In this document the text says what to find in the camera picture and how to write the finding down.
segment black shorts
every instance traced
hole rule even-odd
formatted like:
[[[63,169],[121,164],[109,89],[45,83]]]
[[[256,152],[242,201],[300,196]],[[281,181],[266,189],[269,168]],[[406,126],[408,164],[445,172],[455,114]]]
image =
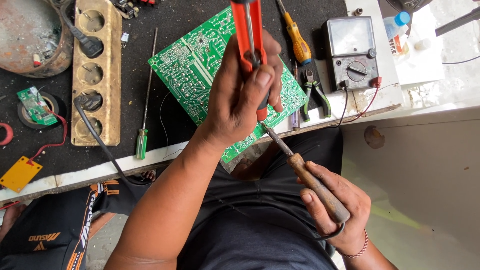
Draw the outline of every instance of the black shorts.
[[[340,174],[343,139],[339,129],[314,130],[288,137],[285,142],[305,161]],[[297,177],[286,160],[286,155],[278,152],[261,179],[254,182],[237,180],[218,164],[189,239],[204,221],[229,207],[219,199],[235,206],[274,206],[315,232],[299,195],[304,186],[296,183]],[[92,213],[128,215],[147,189],[112,180],[35,199],[0,243],[0,270],[84,270]],[[329,246],[325,249],[329,254],[333,252]]]

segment black shirt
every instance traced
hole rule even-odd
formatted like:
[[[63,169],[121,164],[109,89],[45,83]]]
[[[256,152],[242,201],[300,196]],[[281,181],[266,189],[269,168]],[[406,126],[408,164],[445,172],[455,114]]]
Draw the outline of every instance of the black shirt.
[[[308,238],[312,236],[298,219],[274,207],[228,209],[204,222],[189,237],[177,268],[336,269],[320,243]]]

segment green circuit board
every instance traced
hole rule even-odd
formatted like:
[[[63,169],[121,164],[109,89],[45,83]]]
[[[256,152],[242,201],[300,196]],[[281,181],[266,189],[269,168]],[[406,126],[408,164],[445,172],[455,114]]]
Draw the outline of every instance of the green circuit board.
[[[148,61],[197,125],[207,116],[213,78],[220,68],[228,39],[234,33],[232,9],[227,7]],[[281,80],[283,112],[278,113],[268,105],[265,123],[269,127],[275,127],[308,101],[285,64]],[[229,162],[264,134],[265,129],[258,123],[252,134],[225,149],[223,161]]]
[[[48,112],[48,105],[35,86],[22,90],[17,95],[33,121],[42,125],[51,125],[57,122],[55,115]]]

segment red wire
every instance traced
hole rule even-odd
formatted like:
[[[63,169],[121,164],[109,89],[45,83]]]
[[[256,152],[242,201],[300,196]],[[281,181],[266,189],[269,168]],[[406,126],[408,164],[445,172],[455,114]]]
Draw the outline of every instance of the red wire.
[[[19,203],[19,202],[20,202],[20,201],[16,201],[16,202],[14,202],[14,203],[11,203],[11,204],[9,204],[9,205],[6,205],[6,206],[0,208],[0,210],[5,209],[5,208],[8,208],[8,207],[10,207],[10,206],[12,206],[12,205],[14,205],[14,204]]]
[[[33,159],[36,158],[38,155],[40,155],[40,153],[43,151],[43,149],[47,148],[47,147],[50,147],[50,146],[62,146],[64,143],[65,143],[65,139],[67,137],[67,121],[65,120],[65,118],[59,116],[58,114],[52,112],[51,110],[48,110],[49,113],[53,113],[53,115],[55,115],[56,117],[58,117],[62,124],[63,124],[63,141],[61,144],[50,144],[50,145],[44,145],[42,146],[42,148],[40,148],[40,150],[31,158],[27,161],[27,164],[30,164],[33,166]]]
[[[361,114],[357,115],[357,117],[355,117],[354,119],[348,120],[348,121],[343,121],[344,123],[353,122],[353,121],[357,120],[358,118],[360,118],[364,113],[366,113],[368,111],[368,108],[370,108],[370,105],[373,103],[373,101],[375,100],[375,97],[377,96],[378,89],[380,89],[380,84],[375,84],[375,86],[377,87],[377,90],[375,91],[375,94],[373,95],[373,98],[370,101],[370,104],[368,104],[367,108]]]

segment forearm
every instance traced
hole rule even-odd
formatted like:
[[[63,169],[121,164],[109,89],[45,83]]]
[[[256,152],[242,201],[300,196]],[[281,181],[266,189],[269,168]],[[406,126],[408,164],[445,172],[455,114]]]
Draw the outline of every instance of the forearm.
[[[176,259],[223,153],[200,136],[201,128],[130,214],[114,251],[117,255]]]
[[[360,257],[343,257],[343,262],[347,270],[398,270],[371,241]]]

